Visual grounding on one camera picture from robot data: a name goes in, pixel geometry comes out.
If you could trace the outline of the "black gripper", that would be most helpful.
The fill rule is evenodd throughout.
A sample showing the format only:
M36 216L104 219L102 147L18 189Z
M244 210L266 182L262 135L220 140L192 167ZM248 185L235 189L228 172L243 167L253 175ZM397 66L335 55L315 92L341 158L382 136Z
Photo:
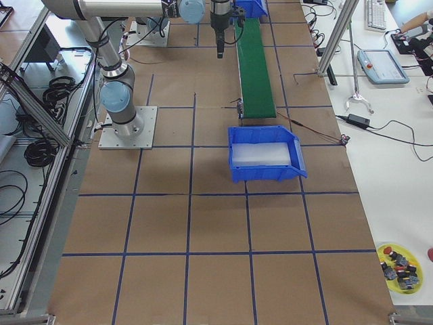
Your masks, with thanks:
M230 0L210 1L210 25L216 32L217 58L223 58L225 50L225 33L232 17L244 16L244 8Z

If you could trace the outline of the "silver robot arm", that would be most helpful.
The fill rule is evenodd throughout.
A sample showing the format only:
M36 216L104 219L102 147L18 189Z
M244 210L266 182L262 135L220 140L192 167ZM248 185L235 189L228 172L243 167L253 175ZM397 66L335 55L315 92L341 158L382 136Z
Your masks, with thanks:
M96 52L106 82L100 100L112 120L114 133L121 137L139 135L145 122L133 104L135 74L119 54L118 46L111 44L101 21L103 17L182 18L188 24L197 24L208 9L218 58L223 57L228 44L225 31L230 19L245 18L244 9L234 1L44 1L43 4L57 17L76 21Z

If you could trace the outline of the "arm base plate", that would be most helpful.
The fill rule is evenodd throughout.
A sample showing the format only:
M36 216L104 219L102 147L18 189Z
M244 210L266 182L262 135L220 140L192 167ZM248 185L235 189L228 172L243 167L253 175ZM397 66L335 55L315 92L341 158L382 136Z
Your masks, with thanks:
M132 21L126 46L166 47L169 28L170 22L165 18L146 18L142 24Z
M136 106L135 119L128 124L119 125L106 114L106 123L99 139L99 149L102 150L151 150L154 143L154 133L157 120L157 106Z

